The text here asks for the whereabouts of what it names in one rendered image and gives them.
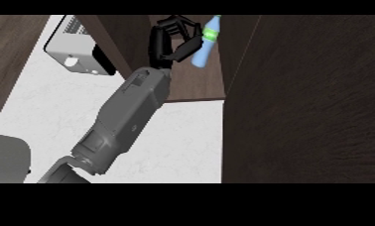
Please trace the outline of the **white boxy appliance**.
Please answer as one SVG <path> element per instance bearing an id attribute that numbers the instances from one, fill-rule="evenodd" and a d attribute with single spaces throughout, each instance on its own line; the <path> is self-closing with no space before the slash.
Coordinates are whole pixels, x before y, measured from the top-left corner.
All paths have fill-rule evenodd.
<path id="1" fill-rule="evenodd" d="M 44 52 L 69 72 L 115 75 L 115 67 L 75 15 L 63 16 Z"/>

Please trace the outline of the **dark wooden cabinet door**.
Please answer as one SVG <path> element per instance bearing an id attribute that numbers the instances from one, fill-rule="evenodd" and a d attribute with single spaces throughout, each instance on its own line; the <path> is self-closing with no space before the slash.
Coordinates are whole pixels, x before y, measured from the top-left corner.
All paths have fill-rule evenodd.
<path id="1" fill-rule="evenodd" d="M 375 182 L 375 15 L 221 21 L 224 182 Z"/>

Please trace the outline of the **dark wooden cabinet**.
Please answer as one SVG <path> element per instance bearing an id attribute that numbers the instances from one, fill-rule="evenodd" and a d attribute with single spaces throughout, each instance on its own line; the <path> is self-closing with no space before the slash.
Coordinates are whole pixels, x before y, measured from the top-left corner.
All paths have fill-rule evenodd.
<path id="1" fill-rule="evenodd" d="M 78 15 L 119 75 L 149 66 L 150 28 L 166 15 Z M 259 15 L 222 15 L 218 41 L 203 68 L 172 63 L 168 102 L 224 100 L 242 65 Z"/>

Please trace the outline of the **dark wooden panel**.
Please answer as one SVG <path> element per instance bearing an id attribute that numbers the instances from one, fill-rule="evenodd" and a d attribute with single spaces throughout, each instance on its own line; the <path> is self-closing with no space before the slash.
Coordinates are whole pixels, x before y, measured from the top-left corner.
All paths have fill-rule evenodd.
<path id="1" fill-rule="evenodd" d="M 48 18 L 48 15 L 0 15 L 0 110 Z"/>

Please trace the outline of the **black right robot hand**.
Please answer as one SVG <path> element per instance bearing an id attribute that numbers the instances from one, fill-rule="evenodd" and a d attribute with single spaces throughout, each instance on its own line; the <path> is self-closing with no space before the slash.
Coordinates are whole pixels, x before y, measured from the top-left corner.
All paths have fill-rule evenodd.
<path id="1" fill-rule="evenodd" d="M 171 36 L 181 35 L 183 44 L 171 47 Z M 159 20 L 149 35 L 149 65 L 156 69 L 169 68 L 172 61 L 181 62 L 202 48 L 202 27 L 181 15 Z"/>

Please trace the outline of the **blue water bottle green label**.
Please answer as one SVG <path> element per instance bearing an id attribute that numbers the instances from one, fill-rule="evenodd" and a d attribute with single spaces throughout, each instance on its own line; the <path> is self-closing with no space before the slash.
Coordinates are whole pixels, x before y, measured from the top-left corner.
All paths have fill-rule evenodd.
<path id="1" fill-rule="evenodd" d="M 191 60 L 190 60 L 190 63 L 199 68 L 203 68 L 206 65 L 211 50 L 217 43 L 217 39 L 219 35 L 219 19 L 221 19 L 221 16 L 215 15 L 203 27 L 202 47 L 199 51 L 193 54 Z"/>

